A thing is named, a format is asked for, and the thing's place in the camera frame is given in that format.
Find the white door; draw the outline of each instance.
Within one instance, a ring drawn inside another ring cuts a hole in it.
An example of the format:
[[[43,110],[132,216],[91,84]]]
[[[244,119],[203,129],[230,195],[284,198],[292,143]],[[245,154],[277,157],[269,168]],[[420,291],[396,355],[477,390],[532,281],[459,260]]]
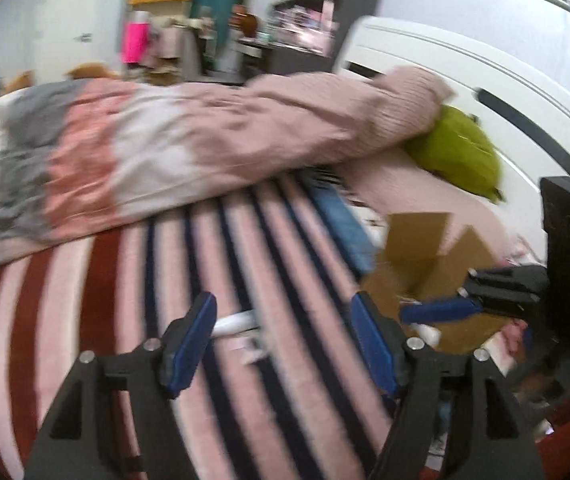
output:
[[[39,84],[61,81],[82,63],[101,61],[96,48],[101,0],[37,0],[34,58]]]

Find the headboard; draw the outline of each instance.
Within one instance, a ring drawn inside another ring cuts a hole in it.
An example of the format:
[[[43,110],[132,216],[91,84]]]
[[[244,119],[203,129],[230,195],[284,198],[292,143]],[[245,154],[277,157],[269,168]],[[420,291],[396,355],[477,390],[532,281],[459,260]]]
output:
[[[456,92],[448,104],[478,117],[502,165],[504,218],[541,261],[546,256],[538,183],[570,175],[570,94],[543,73],[479,41],[453,32],[367,16],[343,44],[334,72],[371,78],[418,65]]]

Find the cardboard box flap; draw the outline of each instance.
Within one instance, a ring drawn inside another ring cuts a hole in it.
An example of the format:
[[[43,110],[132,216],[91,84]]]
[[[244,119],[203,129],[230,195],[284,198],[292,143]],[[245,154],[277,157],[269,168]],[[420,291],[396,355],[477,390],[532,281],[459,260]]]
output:
[[[449,213],[399,213],[387,218],[385,257],[406,291],[433,269]]]
[[[417,300],[433,300],[452,296],[463,285],[469,269],[487,269],[496,264],[492,253],[471,227],[449,253],[438,258],[430,275],[415,291]]]

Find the silver bolt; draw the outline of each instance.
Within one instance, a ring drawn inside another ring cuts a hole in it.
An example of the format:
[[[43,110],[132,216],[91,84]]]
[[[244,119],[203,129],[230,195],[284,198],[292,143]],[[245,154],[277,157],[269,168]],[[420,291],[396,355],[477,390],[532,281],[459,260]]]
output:
[[[153,352],[155,350],[158,350],[159,348],[161,348],[161,339],[159,339],[158,337],[153,337],[151,339],[148,339],[147,341],[145,341],[145,343],[143,343],[143,348],[148,352]]]
[[[407,340],[407,346],[412,350],[422,350],[425,348],[425,341],[420,337],[411,337]]]
[[[489,352],[484,348],[477,348],[476,350],[474,350],[474,357],[476,358],[477,361],[484,363],[485,361],[489,361],[490,355]]]
[[[78,360],[86,365],[88,363],[91,363],[95,357],[96,354],[94,352],[91,350],[85,350],[84,352],[81,352],[81,355],[78,356]]]

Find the open cardboard box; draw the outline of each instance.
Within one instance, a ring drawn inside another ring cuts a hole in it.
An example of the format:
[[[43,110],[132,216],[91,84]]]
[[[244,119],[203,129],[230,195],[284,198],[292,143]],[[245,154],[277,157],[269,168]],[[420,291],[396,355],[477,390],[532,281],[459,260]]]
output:
[[[418,301],[455,296],[469,269],[495,267],[492,253],[472,227],[443,254],[441,243],[449,213],[403,213],[388,217],[385,249],[377,254],[374,272],[361,282],[381,314],[399,321],[403,298]],[[504,317],[476,314],[463,321],[435,323],[441,332],[436,349],[467,354],[500,330]],[[407,336],[417,335],[401,324]]]

